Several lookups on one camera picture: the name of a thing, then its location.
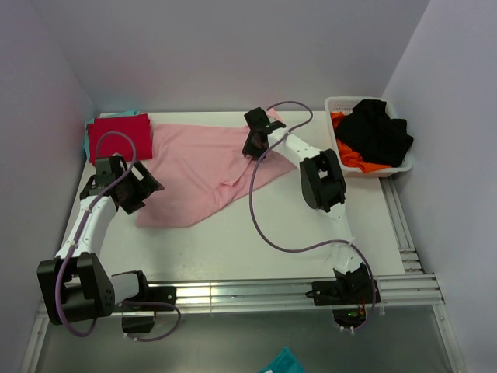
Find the white table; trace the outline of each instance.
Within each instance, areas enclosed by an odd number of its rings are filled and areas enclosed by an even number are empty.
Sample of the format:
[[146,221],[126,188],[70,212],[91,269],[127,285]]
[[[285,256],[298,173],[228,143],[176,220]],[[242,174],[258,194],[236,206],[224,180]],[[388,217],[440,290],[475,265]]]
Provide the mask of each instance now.
[[[202,124],[241,127],[243,112],[150,113],[154,125]],[[304,112],[281,112],[288,125],[304,120]],[[317,148],[330,148],[325,112],[296,132]],[[87,163],[78,192],[95,172]],[[346,179],[346,213],[355,243],[375,275],[404,274],[398,244],[379,179]],[[78,212],[78,195],[66,235]],[[255,192],[255,212],[264,232],[276,243],[300,248],[334,235],[329,220],[311,210],[301,196],[297,169]],[[267,246],[255,231],[244,197],[190,228],[137,228],[136,214],[119,210],[103,242],[100,260],[108,275],[143,270],[150,281],[214,281],[330,277],[330,253],[323,247],[308,253],[286,254]]]

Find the pink cloth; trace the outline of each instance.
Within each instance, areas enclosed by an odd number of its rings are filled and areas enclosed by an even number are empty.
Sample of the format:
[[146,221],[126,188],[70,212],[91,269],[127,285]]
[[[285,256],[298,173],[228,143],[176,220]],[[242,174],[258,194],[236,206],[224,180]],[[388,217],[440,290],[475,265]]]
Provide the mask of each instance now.
[[[242,147],[249,128],[163,124],[154,127],[150,173],[164,186],[139,210],[138,227],[188,227],[249,192],[255,162]],[[271,152],[257,171],[255,188],[294,169]]]

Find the gray floor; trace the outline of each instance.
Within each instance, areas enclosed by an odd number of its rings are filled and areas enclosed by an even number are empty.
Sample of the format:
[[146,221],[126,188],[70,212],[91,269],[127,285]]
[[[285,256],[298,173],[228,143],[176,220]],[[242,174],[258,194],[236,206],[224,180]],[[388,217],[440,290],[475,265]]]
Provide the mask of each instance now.
[[284,346],[307,372],[450,371],[431,307],[386,309],[355,336],[341,334],[330,318],[328,309],[185,315],[176,333],[154,343],[123,339],[119,318],[99,320],[85,339],[50,325],[36,371],[254,373]]

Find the black cloth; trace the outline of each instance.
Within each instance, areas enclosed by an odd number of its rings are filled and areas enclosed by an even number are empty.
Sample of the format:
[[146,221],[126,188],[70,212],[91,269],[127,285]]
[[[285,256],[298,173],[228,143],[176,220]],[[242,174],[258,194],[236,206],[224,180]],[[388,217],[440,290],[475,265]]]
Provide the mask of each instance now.
[[342,119],[335,136],[366,162],[399,167],[414,141],[407,134],[407,121],[390,119],[387,103],[379,99],[364,99]]

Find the metal frame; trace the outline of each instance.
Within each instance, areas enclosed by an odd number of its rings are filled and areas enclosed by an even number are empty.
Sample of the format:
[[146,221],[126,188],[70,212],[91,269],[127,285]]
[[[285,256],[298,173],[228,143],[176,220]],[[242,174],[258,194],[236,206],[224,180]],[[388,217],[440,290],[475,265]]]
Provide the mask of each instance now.
[[[419,262],[394,182],[391,178],[384,178],[381,179],[381,186],[397,237],[405,275],[376,277],[382,298],[378,307],[383,314],[384,307],[432,305],[452,371],[466,372],[461,350],[447,317],[438,281],[434,274],[425,274]],[[204,281],[172,284],[155,282],[151,283],[151,286],[175,286],[177,288],[176,304],[182,313],[274,312],[322,309],[322,307],[315,307],[313,301],[304,296],[305,292],[311,289],[312,281],[322,280],[329,279]],[[114,312],[112,314],[112,316],[119,317],[123,315],[144,316],[151,315],[151,312]],[[42,301],[36,313],[21,372],[35,372],[48,323],[47,312]]]

